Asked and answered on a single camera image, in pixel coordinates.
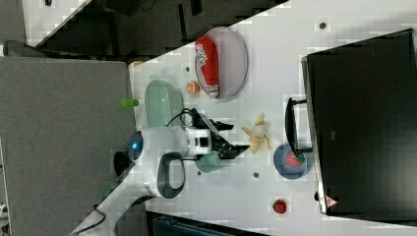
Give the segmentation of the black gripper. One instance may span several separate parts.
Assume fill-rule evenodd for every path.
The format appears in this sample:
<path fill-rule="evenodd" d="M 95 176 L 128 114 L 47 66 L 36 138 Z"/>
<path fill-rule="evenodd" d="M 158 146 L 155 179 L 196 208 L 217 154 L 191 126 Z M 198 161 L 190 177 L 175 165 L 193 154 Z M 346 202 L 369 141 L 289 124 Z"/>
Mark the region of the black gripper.
<path fill-rule="evenodd" d="M 219 132 L 232 130 L 234 128 L 233 125 L 209 119 L 195 108 L 191 109 L 191 116 L 194 128 L 210 131 L 211 149 L 218 152 L 220 159 L 234 159 L 249 148 L 248 145 L 226 145 L 226 140 Z"/>

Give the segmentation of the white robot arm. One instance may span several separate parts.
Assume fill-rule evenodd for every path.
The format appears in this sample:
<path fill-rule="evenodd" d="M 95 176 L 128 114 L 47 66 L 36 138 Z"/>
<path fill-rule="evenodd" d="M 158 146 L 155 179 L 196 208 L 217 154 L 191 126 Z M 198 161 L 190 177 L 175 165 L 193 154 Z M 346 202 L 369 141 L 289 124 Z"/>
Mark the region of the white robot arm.
<path fill-rule="evenodd" d="M 209 119 L 196 109 L 189 126 L 147 127 L 134 133 L 127 155 L 134 166 L 124 180 L 126 188 L 138 197 L 173 199 L 185 185 L 186 160 L 199 161 L 214 154 L 220 160 L 234 159 L 249 147 L 233 145 L 220 135 L 233 127 Z"/>

